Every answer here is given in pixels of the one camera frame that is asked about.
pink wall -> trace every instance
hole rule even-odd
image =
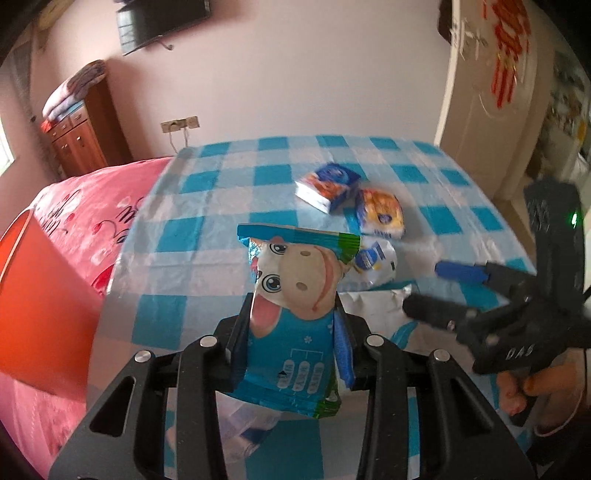
[[[15,161],[0,175],[0,235],[43,187],[56,180],[42,161],[35,127],[22,110],[8,66],[0,67],[0,118]]]
[[[439,0],[214,0],[206,22],[122,57],[110,0],[76,0],[35,66],[34,103],[96,58],[136,159],[171,153],[160,122],[198,115],[194,145],[341,132],[432,141],[449,45]],[[175,136],[182,145],[182,133]]]

finger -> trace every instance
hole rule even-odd
[[[501,372],[497,374],[496,386],[499,387],[501,397],[513,397],[519,390],[517,379],[510,372]]]
[[[500,398],[499,407],[506,414],[513,416],[525,410],[527,399],[522,394],[517,394],[511,398]]]
[[[577,387],[577,366],[574,363],[549,367],[528,377],[523,391],[530,397],[550,395],[560,391],[574,391]]]

metal screw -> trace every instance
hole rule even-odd
[[[139,364],[143,364],[152,358],[152,354],[147,350],[140,350],[135,354],[134,360]]]
[[[369,346],[382,346],[384,344],[384,337],[381,335],[369,335],[365,341]]]
[[[435,357],[435,360],[437,360],[438,362],[447,362],[451,358],[449,352],[442,348],[435,350],[433,352],[433,356]]]
[[[500,340],[501,338],[496,333],[490,333],[486,336],[485,342],[488,346],[495,346]]]
[[[207,335],[206,337],[203,337],[201,340],[199,340],[199,345],[201,345],[204,348],[214,346],[216,343],[217,338],[215,338],[213,335]]]

power cord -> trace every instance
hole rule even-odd
[[[170,141],[170,146],[173,148],[175,153],[178,153],[177,147],[174,146],[173,143],[173,134],[172,132],[168,132],[168,140]]]

blue checkered tablecloth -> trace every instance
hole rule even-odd
[[[491,308],[498,305],[496,295],[434,278],[435,263],[492,260],[532,270],[490,201],[430,144],[319,135],[184,148],[144,200],[116,263],[93,344],[89,406],[136,351],[178,351],[239,311],[252,284],[237,224],[359,233],[352,204],[325,215],[294,195],[294,180],[331,161],[397,195],[406,226],[403,239],[392,242],[399,259],[397,282],[414,280],[421,291]],[[409,322],[392,338],[406,345],[415,327]],[[477,384],[498,408],[494,377]],[[365,427],[366,397],[360,395],[361,402],[344,399],[333,418],[285,414],[272,440],[229,466],[231,478],[354,478]],[[173,423],[172,409],[167,426]],[[527,442],[527,432],[513,433]],[[166,449],[165,473],[172,476],[174,453]]]

